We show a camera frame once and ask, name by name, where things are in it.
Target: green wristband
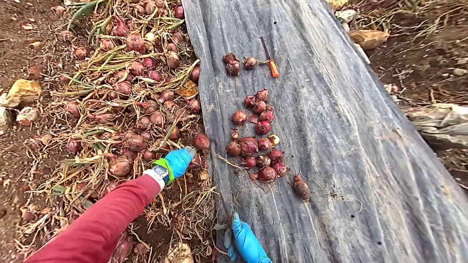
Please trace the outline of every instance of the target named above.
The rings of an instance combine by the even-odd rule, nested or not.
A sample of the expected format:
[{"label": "green wristband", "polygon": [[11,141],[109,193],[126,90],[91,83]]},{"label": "green wristband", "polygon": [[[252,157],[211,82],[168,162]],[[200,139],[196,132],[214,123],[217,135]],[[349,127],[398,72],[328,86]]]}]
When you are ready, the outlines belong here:
[{"label": "green wristband", "polygon": [[159,160],[154,161],[153,164],[161,165],[169,171],[169,181],[166,185],[171,184],[174,181],[174,173],[172,172],[172,168],[169,166],[168,160],[161,158]]}]

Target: onion skin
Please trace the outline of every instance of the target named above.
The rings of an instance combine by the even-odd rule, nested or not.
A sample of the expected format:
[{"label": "onion skin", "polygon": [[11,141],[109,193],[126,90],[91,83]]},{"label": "onion skin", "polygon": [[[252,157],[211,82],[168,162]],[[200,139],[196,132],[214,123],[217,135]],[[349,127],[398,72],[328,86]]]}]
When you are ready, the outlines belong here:
[{"label": "onion skin", "polygon": [[258,100],[256,103],[255,103],[255,107],[254,107],[254,112],[256,114],[261,114],[262,112],[264,112],[266,110],[266,104],[264,101],[261,101],[261,100]]},{"label": "onion skin", "polygon": [[258,134],[265,135],[270,132],[271,124],[268,121],[259,121],[256,130]]},{"label": "onion skin", "polygon": [[294,192],[305,202],[310,200],[309,186],[302,180],[299,174],[294,178]]},{"label": "onion skin", "polygon": [[260,120],[261,121],[267,121],[267,122],[272,122],[275,116],[273,115],[273,112],[266,110],[260,114]]},{"label": "onion skin", "polygon": [[207,150],[210,147],[210,139],[203,134],[199,134],[195,137],[193,146],[199,151]]},{"label": "onion skin", "polygon": [[275,172],[278,175],[278,177],[283,177],[288,172],[288,169],[282,162],[277,162],[273,164],[273,169],[275,169]]},{"label": "onion skin", "polygon": [[245,107],[247,107],[247,108],[253,108],[253,107],[255,107],[255,104],[256,104],[256,98],[255,98],[255,96],[247,96],[247,97],[244,99],[244,105],[245,105]]},{"label": "onion skin", "polygon": [[264,167],[258,171],[258,180],[261,182],[271,182],[276,179],[276,172],[271,167]]},{"label": "onion skin", "polygon": [[252,156],[258,152],[257,140],[253,137],[244,137],[239,140],[243,156]]},{"label": "onion skin", "polygon": [[268,157],[271,159],[272,163],[283,162],[283,153],[279,150],[271,150],[268,153]]},{"label": "onion skin", "polygon": [[231,156],[239,156],[241,155],[241,145],[232,141],[227,145],[226,152]]},{"label": "onion skin", "polygon": [[233,114],[233,122],[236,125],[244,124],[246,119],[247,114],[245,114],[245,112],[243,112],[242,110],[238,110]]},{"label": "onion skin", "polygon": [[270,150],[274,147],[274,144],[268,138],[260,138],[257,140],[257,143],[260,150]]}]

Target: onion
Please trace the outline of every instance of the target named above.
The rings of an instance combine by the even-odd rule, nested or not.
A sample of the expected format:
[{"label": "onion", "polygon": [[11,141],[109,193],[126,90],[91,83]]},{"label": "onion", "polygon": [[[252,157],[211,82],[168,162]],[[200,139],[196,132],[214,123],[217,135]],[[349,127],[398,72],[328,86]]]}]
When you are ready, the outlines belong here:
[{"label": "onion", "polygon": [[164,103],[168,100],[172,100],[172,98],[174,98],[174,91],[166,89],[161,94],[159,94],[158,101]]},{"label": "onion", "polygon": [[146,53],[145,43],[143,42],[143,38],[141,38],[140,34],[133,34],[127,36],[127,50],[137,51],[141,54]]},{"label": "onion", "polygon": [[168,51],[166,59],[168,60],[169,68],[175,69],[179,66],[179,55],[176,52]]},{"label": "onion", "polygon": [[156,63],[151,58],[144,58],[142,65],[145,69],[154,69],[156,67]]},{"label": "onion", "polygon": [[239,62],[239,60],[235,57],[235,55],[233,53],[228,53],[226,55],[223,56],[223,61],[224,63],[226,64],[231,64],[233,62]]},{"label": "onion", "polygon": [[187,102],[187,106],[189,107],[189,110],[193,112],[194,114],[199,113],[200,110],[202,109],[200,102],[198,102],[197,100],[189,100]]},{"label": "onion", "polygon": [[143,160],[145,161],[151,161],[151,160],[154,160],[155,158],[156,158],[156,154],[148,150],[146,150],[145,153],[143,154]]},{"label": "onion", "polygon": [[162,115],[159,111],[155,111],[150,115],[149,121],[152,124],[162,128],[164,125],[164,115]]},{"label": "onion", "polygon": [[99,114],[99,115],[94,116],[94,120],[102,124],[111,123],[114,121],[115,118],[116,118],[115,113],[104,113],[104,114]]},{"label": "onion", "polygon": [[135,77],[143,76],[143,71],[145,70],[145,66],[143,66],[143,64],[141,64],[140,62],[134,61],[130,64],[130,67],[128,68],[128,70]]},{"label": "onion", "polygon": [[257,65],[255,58],[248,58],[244,61],[244,67],[247,69],[253,69]]},{"label": "onion", "polygon": [[258,100],[254,107],[254,112],[260,114],[266,110],[266,104],[264,101]]},{"label": "onion", "polygon": [[168,51],[174,51],[176,53],[179,53],[179,49],[177,48],[176,44],[174,44],[174,43],[169,43],[168,44]]},{"label": "onion", "polygon": [[103,40],[101,40],[101,44],[99,45],[103,50],[105,51],[109,51],[113,48],[115,48],[116,46],[114,45],[114,42],[112,42],[112,40],[110,39],[106,39],[104,38]]},{"label": "onion", "polygon": [[266,110],[260,114],[260,120],[261,121],[267,121],[267,122],[272,122],[275,116],[273,115],[273,112]]},{"label": "onion", "polygon": [[141,117],[138,121],[137,124],[135,125],[136,129],[139,130],[146,130],[149,127],[149,119],[147,117]]},{"label": "onion", "polygon": [[271,150],[268,153],[268,157],[271,159],[272,163],[283,162],[283,153],[279,150]]},{"label": "onion", "polygon": [[114,86],[114,90],[125,95],[132,93],[132,85],[128,81],[117,82]]},{"label": "onion", "polygon": [[242,163],[245,165],[245,167],[248,167],[248,168],[255,167],[255,164],[256,164],[255,157],[253,156],[245,157]]},{"label": "onion", "polygon": [[269,94],[268,90],[264,88],[263,90],[257,92],[256,97],[257,97],[257,99],[265,102],[265,101],[267,101],[269,99],[270,94]]},{"label": "onion", "polygon": [[76,154],[82,149],[81,141],[76,139],[69,139],[68,143],[66,144],[66,147],[71,153]]},{"label": "onion", "polygon": [[195,137],[193,146],[200,151],[204,151],[210,147],[210,140],[203,134],[199,134]]},{"label": "onion", "polygon": [[198,84],[198,78],[200,77],[200,67],[196,66],[190,72],[190,80]]},{"label": "onion", "polygon": [[234,61],[233,63],[229,63],[226,66],[226,71],[232,76],[239,76],[239,74],[241,73],[241,66],[239,62]]},{"label": "onion", "polygon": [[270,166],[271,164],[271,160],[266,155],[257,156],[256,161],[257,161],[257,166],[260,168],[265,167],[265,166]]},{"label": "onion", "polygon": [[258,123],[258,115],[255,115],[255,114],[250,115],[249,116],[249,122],[253,123],[253,124],[257,124]]},{"label": "onion", "polygon": [[253,108],[253,107],[255,107],[255,102],[256,102],[255,96],[247,96],[247,97],[244,99],[244,105],[245,105],[245,107],[247,107],[247,108]]},{"label": "onion", "polygon": [[275,169],[271,167],[264,167],[258,171],[258,179],[262,182],[271,182],[276,179]]},{"label": "onion", "polygon": [[243,156],[252,156],[258,152],[257,140],[253,137],[244,137],[239,140]]},{"label": "onion", "polygon": [[278,175],[278,177],[285,176],[288,171],[288,169],[282,162],[277,162],[273,164],[273,169],[275,169],[275,172]]},{"label": "onion", "polygon": [[178,19],[184,19],[183,7],[177,6],[174,8],[174,17]]},{"label": "onion", "polygon": [[271,124],[268,121],[259,121],[257,123],[257,133],[265,135],[270,132]]},{"label": "onion", "polygon": [[144,142],[143,137],[140,135],[132,135],[126,139],[124,146],[135,152],[141,152],[142,150],[146,149],[146,143]]},{"label": "onion", "polygon": [[75,49],[75,57],[79,60],[85,59],[87,54],[88,52],[86,51],[86,48],[84,47],[79,47]]},{"label": "onion", "polygon": [[226,152],[231,156],[239,156],[241,155],[241,145],[232,141],[227,145]]},{"label": "onion", "polygon": [[270,150],[274,147],[268,138],[260,138],[257,140],[257,143],[260,150]]},{"label": "onion", "polygon": [[80,109],[78,108],[78,102],[67,102],[63,107],[66,111],[68,111],[73,117],[79,118],[81,117]]},{"label": "onion", "polygon": [[161,82],[161,80],[162,80],[162,77],[159,74],[159,72],[157,72],[155,70],[152,70],[152,71],[148,72],[148,78],[150,78],[150,79],[152,79],[154,81],[157,81],[157,82]]},{"label": "onion", "polygon": [[151,114],[159,109],[159,105],[157,102],[154,101],[147,101],[147,102],[137,102],[137,105],[143,106],[143,112],[145,114]]}]

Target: debris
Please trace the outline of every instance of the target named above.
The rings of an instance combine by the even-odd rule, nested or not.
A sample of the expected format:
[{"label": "debris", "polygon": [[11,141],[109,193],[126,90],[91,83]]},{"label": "debris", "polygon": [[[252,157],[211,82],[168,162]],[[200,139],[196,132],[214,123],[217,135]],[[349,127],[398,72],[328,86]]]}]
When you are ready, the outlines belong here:
[{"label": "debris", "polygon": [[39,97],[41,85],[35,81],[19,79],[13,83],[5,100],[0,102],[4,107],[17,107],[24,103],[31,103]]},{"label": "debris", "polygon": [[390,34],[379,30],[357,30],[350,33],[351,39],[364,50],[374,49],[387,41]]}]

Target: blue latex glove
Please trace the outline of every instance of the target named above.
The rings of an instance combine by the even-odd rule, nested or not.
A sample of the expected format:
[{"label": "blue latex glove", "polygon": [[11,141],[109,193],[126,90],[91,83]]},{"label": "blue latex glove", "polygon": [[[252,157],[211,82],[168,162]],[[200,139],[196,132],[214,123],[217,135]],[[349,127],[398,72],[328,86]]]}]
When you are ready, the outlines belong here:
[{"label": "blue latex glove", "polygon": [[224,235],[224,246],[232,260],[239,259],[240,254],[247,263],[271,263],[271,259],[266,255],[257,237],[249,225],[239,219],[237,212],[233,214],[232,228],[232,232],[228,229]]}]

